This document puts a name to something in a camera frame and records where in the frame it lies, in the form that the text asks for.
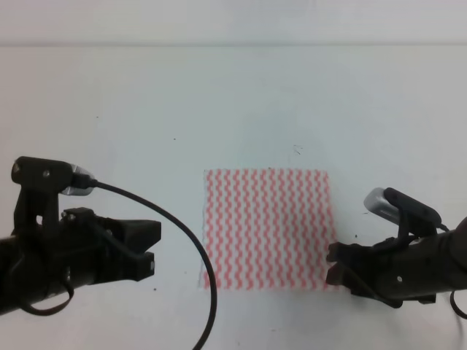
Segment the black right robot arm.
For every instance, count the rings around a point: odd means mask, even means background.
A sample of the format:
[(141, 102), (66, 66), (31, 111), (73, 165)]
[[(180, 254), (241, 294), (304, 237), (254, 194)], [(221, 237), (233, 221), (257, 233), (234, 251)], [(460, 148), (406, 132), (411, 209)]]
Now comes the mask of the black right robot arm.
[(443, 292), (466, 289), (466, 221), (421, 241), (388, 238), (373, 246), (336, 242), (325, 282), (392, 308), (405, 301), (436, 302)]

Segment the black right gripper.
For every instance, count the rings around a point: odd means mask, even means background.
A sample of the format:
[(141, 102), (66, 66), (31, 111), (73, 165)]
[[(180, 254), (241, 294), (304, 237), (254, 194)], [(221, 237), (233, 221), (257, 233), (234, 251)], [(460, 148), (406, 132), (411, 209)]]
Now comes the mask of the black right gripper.
[[(451, 240), (451, 233), (438, 234), (376, 259), (370, 246), (336, 242), (328, 246), (326, 261), (344, 266), (333, 265), (325, 281), (391, 308), (400, 308), (406, 301), (435, 303), (439, 293), (455, 289), (452, 277), (456, 268), (449, 253)], [(361, 279), (349, 269), (371, 266), (369, 275)]]

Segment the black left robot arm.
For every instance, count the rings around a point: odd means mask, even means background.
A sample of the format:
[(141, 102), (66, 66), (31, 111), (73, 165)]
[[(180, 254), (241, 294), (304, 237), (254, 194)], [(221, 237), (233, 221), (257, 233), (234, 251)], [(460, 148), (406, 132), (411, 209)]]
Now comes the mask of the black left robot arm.
[(52, 316), (68, 306), (35, 308), (35, 303), (77, 288), (117, 281), (141, 281), (155, 272), (150, 248), (161, 239), (161, 223), (110, 219), (87, 208), (66, 210), (58, 232), (36, 224), (1, 240), (1, 313), (21, 309)]

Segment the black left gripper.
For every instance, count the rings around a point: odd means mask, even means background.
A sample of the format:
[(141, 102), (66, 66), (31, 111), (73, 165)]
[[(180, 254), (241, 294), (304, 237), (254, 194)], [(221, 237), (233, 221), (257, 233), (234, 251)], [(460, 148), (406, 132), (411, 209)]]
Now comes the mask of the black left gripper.
[[(147, 250), (161, 240), (160, 222), (102, 217), (81, 207), (66, 210), (55, 223), (52, 227), (44, 220), (34, 221), (36, 295), (59, 295), (68, 287), (110, 283), (123, 276), (141, 281), (154, 275), (154, 254)], [(123, 263), (117, 246), (145, 253)]]

